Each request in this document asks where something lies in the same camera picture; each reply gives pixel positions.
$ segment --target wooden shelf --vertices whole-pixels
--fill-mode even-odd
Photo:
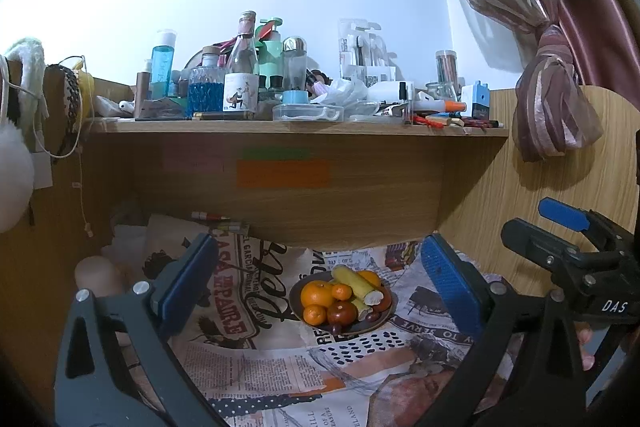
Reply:
[[[447,127],[434,129],[422,125],[383,123],[329,123],[281,121],[135,121],[126,118],[95,118],[92,133],[175,133],[222,134],[366,134],[383,136],[498,136],[508,137],[508,129]]]

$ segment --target fruit plate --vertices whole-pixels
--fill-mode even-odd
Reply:
[[[302,317],[305,307],[302,305],[300,301],[300,293],[302,292],[302,288],[311,281],[325,281],[329,282],[333,279],[330,271],[318,272],[313,275],[307,275],[304,279],[300,279],[296,282],[291,291],[289,292],[289,304],[291,306],[291,310],[294,315],[300,319],[300,321],[310,328],[316,328],[316,330],[324,331],[325,333],[331,333],[331,326],[329,324],[323,324],[321,326],[311,326],[305,322],[305,319]],[[360,335],[361,333],[369,333],[369,331],[373,331],[376,328],[379,328],[385,321],[390,317],[393,309],[396,305],[396,296],[391,293],[393,304],[380,314],[380,318],[375,322],[367,322],[367,321],[359,321],[354,322],[352,325],[349,325],[345,328],[342,328],[342,333],[340,334],[343,337],[349,337],[353,335]]]

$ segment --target newspaper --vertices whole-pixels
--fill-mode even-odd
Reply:
[[[413,426],[472,344],[456,330],[422,264],[414,263],[420,242],[322,253],[154,215],[142,254],[131,257],[137,266],[129,266],[130,272],[154,279],[200,232],[217,238],[220,263],[171,346],[231,426]],[[372,269],[391,287],[398,302],[384,326],[334,337],[295,317],[290,288],[336,264]],[[518,341],[513,339],[479,410],[497,402]],[[161,409],[141,367],[129,357],[141,393]]]

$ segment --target blue gripper pad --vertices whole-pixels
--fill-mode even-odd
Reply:
[[[482,285],[484,279],[480,272],[471,263],[462,261],[440,234],[423,240],[420,260],[458,330],[477,341],[484,330],[486,311],[465,276],[470,273],[470,267],[478,274]]]
[[[587,219],[583,211],[553,198],[540,200],[538,213],[540,216],[546,217],[546,219],[550,219],[558,223],[558,225],[567,227],[575,232],[583,232],[589,228],[589,219]]]
[[[207,283],[218,264],[217,240],[205,233],[198,234],[178,263],[170,263],[164,270],[174,268],[172,265],[181,262],[184,263],[182,266],[176,266],[180,271],[173,274],[170,285],[158,302],[158,317],[161,321],[158,333],[163,339],[182,331],[196,302],[206,291]],[[164,270],[156,281],[164,275]]]

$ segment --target white pom-pom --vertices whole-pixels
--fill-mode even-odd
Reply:
[[[29,206],[33,161],[22,133],[11,122],[0,127],[0,233],[12,229]]]

